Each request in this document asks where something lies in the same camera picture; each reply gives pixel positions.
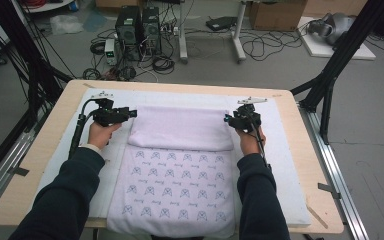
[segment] human hand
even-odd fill
[[[89,128],[89,139],[87,143],[95,145],[99,149],[103,149],[112,136],[112,132],[119,129],[121,123],[113,124],[108,127],[102,127],[97,122],[93,122]]]
[[[236,133],[238,133],[241,138],[241,150],[244,156],[251,153],[261,153],[260,147],[258,146],[257,138],[255,137],[255,131],[251,133],[246,133],[243,130],[235,129]],[[261,140],[263,141],[263,145],[266,145],[266,136],[261,129],[261,126],[258,128],[258,132],[260,133]]]

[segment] towel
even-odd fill
[[[108,229],[172,238],[234,233],[233,143],[225,110],[140,106]]]

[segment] floor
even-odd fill
[[[51,11],[39,17],[72,14],[67,10]],[[114,27],[115,21],[103,19],[93,8],[74,13],[87,30],[77,34],[48,37],[57,52],[76,76],[91,66],[90,40],[99,32]],[[188,26],[202,24],[191,21]],[[244,28],[249,29],[248,21]],[[375,42],[384,48],[384,42]],[[370,239],[384,239],[384,50],[366,42],[376,55],[375,61],[352,60],[335,85],[329,140],[348,189]],[[310,57],[304,46],[284,48],[280,53],[258,62],[248,59],[238,64],[233,44],[227,35],[188,35],[190,59],[182,64],[175,49],[175,70],[169,75],[143,74],[143,82],[214,85],[249,88],[292,89],[316,77],[328,59]],[[53,65],[66,72],[56,54],[48,53]],[[296,100],[305,93],[296,96]],[[10,64],[0,65],[0,143],[27,109],[25,97]],[[12,227],[0,227],[0,239],[7,238]],[[110,233],[102,239],[115,239]],[[326,240],[352,239],[348,230],[340,235],[314,235]],[[85,230],[81,239],[92,239]],[[292,234],[292,239],[305,239]]]

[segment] cardboard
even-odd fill
[[[307,0],[278,3],[253,3],[249,20],[254,30],[295,31]]]
[[[124,5],[142,7],[143,0],[95,0],[95,3],[101,9],[119,10]]]
[[[308,0],[303,16],[323,17],[326,13],[341,12],[358,16],[367,0]]]

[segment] folded towel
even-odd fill
[[[231,236],[233,144],[223,122],[227,111],[137,109],[107,227],[173,238]]]

